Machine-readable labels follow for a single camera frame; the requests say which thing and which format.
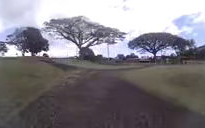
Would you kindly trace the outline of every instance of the dirt patch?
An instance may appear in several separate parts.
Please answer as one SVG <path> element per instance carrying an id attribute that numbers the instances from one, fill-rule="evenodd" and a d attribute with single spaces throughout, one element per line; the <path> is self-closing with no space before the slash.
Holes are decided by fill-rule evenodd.
<path id="1" fill-rule="evenodd" d="M 108 73 L 56 86 L 20 117 L 26 128 L 205 128 L 205 117 Z"/>

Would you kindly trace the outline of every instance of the paved road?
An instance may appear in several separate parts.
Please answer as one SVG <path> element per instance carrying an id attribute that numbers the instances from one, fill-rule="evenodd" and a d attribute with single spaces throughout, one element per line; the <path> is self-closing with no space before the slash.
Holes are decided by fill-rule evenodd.
<path id="1" fill-rule="evenodd" d="M 108 72 L 85 72 L 30 104 L 26 128 L 205 128 L 205 117 L 150 95 Z"/>

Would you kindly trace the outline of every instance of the sky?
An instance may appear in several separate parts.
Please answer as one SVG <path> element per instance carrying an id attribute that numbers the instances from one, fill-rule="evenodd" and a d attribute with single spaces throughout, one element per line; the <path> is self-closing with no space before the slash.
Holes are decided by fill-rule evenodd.
<path id="1" fill-rule="evenodd" d="M 205 0 L 0 0 L 0 40 L 17 27 L 41 28 L 52 18 L 79 15 L 128 33 L 125 41 L 109 46 L 111 57 L 132 52 L 139 55 L 127 43 L 147 32 L 170 32 L 195 39 L 197 46 L 205 44 Z M 49 56 L 76 55 L 77 48 L 72 43 L 48 36 L 47 39 Z M 6 56 L 21 55 L 14 47 L 9 49 Z M 108 56 L 106 45 L 92 49 Z"/>

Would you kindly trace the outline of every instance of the grassy hill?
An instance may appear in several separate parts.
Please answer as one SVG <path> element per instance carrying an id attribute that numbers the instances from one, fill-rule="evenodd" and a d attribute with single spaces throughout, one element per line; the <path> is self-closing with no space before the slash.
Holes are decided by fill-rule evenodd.
<path id="1" fill-rule="evenodd" d="M 9 121 L 29 102 L 72 73 L 38 58 L 0 59 L 0 122 Z"/>
<path id="2" fill-rule="evenodd" d="M 123 72 L 122 78 L 161 98 L 205 115 L 205 62 Z"/>

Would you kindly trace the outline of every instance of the grassy slope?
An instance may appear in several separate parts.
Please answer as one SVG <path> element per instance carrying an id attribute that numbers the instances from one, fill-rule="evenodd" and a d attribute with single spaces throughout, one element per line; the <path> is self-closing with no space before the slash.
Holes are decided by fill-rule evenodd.
<path id="1" fill-rule="evenodd" d="M 64 75 L 34 59 L 0 59 L 0 120 L 9 119 Z"/>
<path id="2" fill-rule="evenodd" d="M 205 64 L 160 66 L 124 72 L 124 79 L 205 115 Z"/>
<path id="3" fill-rule="evenodd" d="M 77 60 L 77 59 L 54 59 L 55 62 L 67 64 L 71 66 L 87 68 L 87 69 L 123 69 L 141 67 L 142 64 L 131 64 L 131 65 L 103 65 L 97 64 L 90 61 Z"/>

